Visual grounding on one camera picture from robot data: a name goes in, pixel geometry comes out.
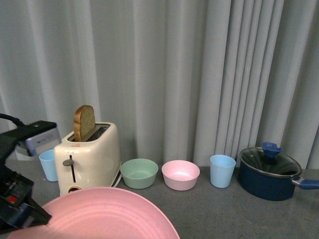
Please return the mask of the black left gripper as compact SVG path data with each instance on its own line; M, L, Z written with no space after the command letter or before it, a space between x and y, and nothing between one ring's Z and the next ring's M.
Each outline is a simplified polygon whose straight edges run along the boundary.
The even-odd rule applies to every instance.
M32 199L34 182L5 165L18 142L42 132L40 129L14 129L0 135L0 229L2 231L46 225L51 219L51 215Z

